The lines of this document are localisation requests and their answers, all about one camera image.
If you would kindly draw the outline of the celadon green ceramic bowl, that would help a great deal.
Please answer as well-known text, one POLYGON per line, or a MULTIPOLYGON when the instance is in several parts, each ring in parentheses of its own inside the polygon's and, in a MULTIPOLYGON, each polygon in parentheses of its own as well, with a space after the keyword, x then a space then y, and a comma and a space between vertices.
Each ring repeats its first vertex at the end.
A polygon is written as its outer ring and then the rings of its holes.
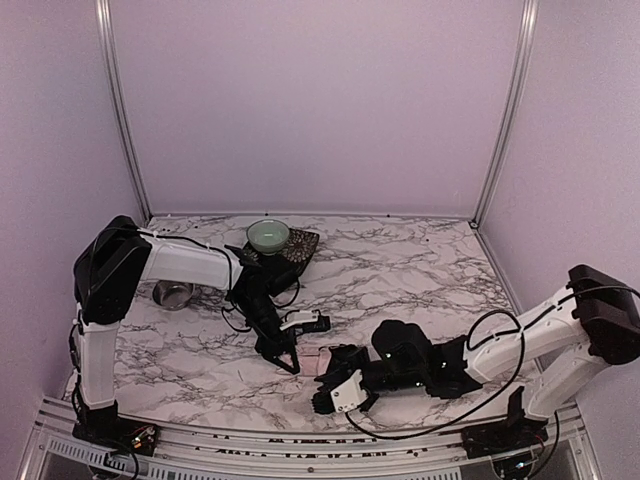
POLYGON ((246 230, 249 244, 259 253, 272 255, 280 252, 289 240, 291 231, 280 220, 263 219, 254 222, 246 230))

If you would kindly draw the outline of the pink and black umbrella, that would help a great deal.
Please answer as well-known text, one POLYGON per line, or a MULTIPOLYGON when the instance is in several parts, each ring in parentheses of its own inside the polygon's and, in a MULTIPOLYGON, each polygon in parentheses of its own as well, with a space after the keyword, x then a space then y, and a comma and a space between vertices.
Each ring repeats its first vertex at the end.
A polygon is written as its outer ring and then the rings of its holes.
POLYGON ((318 377, 324 375, 331 362, 332 352, 328 346, 300 347, 297 349, 299 375, 318 377))

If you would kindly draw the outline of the small stainless steel bowl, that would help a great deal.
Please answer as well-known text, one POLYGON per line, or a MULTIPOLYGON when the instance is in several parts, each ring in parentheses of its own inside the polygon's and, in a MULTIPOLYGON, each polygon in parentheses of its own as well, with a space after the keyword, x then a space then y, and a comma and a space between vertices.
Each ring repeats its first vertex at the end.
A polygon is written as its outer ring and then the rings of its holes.
POLYGON ((152 291, 153 301, 169 311, 177 311, 188 306, 193 298, 195 286, 191 283, 158 281, 152 291))

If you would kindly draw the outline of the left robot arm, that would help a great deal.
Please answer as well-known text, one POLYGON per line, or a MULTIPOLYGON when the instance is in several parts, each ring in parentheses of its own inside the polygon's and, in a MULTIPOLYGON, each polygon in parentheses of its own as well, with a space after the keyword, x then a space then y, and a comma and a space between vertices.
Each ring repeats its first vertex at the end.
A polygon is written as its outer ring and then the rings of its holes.
POLYGON ((198 285, 224 293, 231 309, 257 335, 256 351, 291 373, 300 370, 292 333, 272 301, 265 269, 236 248, 210 247, 177 235, 158 235, 115 217, 78 257, 73 267, 77 317, 69 336, 76 383, 73 435, 99 445, 153 452, 155 425, 125 420, 114 391, 119 327, 140 284, 152 282, 152 298, 165 309, 187 306, 198 285))

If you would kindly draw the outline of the left aluminium frame post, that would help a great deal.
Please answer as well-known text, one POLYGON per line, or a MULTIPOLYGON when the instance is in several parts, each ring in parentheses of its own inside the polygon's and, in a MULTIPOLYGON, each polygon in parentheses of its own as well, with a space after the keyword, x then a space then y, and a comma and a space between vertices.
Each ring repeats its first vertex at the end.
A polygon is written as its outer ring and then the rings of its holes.
POLYGON ((116 39, 111 15, 111 2, 108 0, 96 0, 95 12, 98 23, 99 41, 102 49, 117 132, 142 221, 144 223, 148 223, 152 219, 151 204, 144 186, 142 172, 126 110, 125 95, 121 82, 120 68, 118 65, 116 39))

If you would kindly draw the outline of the right aluminium frame post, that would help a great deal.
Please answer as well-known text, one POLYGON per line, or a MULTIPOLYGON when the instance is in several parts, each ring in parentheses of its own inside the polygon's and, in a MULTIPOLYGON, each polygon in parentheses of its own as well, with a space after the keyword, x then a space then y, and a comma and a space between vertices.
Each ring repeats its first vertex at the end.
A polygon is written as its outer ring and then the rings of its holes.
POLYGON ((531 52, 534 44, 540 2, 523 2, 520 27, 516 42, 511 77, 507 89, 506 103, 503 109, 496 141, 492 150, 489 167, 481 188, 471 223, 479 230, 486 219, 491 201, 496 192, 499 175, 507 156, 509 140, 522 100, 528 75, 531 52))

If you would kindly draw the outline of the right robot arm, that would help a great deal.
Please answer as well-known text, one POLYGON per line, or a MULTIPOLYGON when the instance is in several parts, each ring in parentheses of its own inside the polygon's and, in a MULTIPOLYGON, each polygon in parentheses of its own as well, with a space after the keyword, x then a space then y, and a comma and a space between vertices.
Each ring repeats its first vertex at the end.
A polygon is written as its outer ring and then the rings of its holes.
POLYGON ((504 419, 461 431, 468 458, 523 449, 546 440, 549 420, 601 371, 639 357, 639 293, 590 266, 577 265, 551 298, 512 316, 511 327, 475 340, 471 334, 433 343, 414 323, 385 320, 369 349, 330 348, 311 403, 315 413, 369 410, 380 393, 422 388, 443 400, 478 391, 495 377, 553 351, 560 354, 532 383, 508 397, 504 419))

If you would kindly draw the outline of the aluminium frame post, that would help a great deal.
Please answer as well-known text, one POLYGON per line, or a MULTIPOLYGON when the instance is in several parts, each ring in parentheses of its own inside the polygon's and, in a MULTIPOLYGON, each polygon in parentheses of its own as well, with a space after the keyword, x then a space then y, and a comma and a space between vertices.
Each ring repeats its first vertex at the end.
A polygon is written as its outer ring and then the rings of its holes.
POLYGON ((507 89, 506 103, 503 109, 496 141, 492 150, 489 167, 481 188, 471 223, 479 230, 486 219, 491 201, 496 192, 499 175, 507 156, 509 140, 522 100, 528 75, 531 52, 534 44, 540 2, 523 2, 520 27, 516 42, 511 77, 507 89))
POLYGON ((125 95, 121 82, 120 68, 118 65, 116 39, 111 15, 111 2, 108 0, 96 0, 95 12, 98 23, 99 41, 102 49, 117 132, 142 221, 144 223, 148 223, 152 219, 151 204, 144 186, 142 172, 126 110, 125 95))

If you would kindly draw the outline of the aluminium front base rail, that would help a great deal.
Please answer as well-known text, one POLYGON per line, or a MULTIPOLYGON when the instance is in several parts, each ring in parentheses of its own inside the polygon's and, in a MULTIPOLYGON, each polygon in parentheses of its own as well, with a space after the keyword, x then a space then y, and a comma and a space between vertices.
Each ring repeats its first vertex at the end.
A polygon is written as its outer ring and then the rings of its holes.
POLYGON ((455 429, 398 442, 359 434, 282 433, 163 422, 150 456, 130 458, 72 435, 71 405, 45 398, 18 476, 21 479, 493 479, 503 465, 530 468, 538 479, 601 476, 577 408, 560 411, 545 448, 532 446, 469 458, 455 429))

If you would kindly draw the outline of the black floral square plate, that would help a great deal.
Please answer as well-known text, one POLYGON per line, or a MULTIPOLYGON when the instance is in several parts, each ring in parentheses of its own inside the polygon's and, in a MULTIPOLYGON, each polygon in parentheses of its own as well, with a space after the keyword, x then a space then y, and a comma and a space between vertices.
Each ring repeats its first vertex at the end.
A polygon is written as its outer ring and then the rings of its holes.
POLYGON ((273 255, 258 252, 249 242, 242 250, 272 276, 294 272, 300 277, 309 265, 319 240, 317 233, 293 228, 284 247, 273 255))

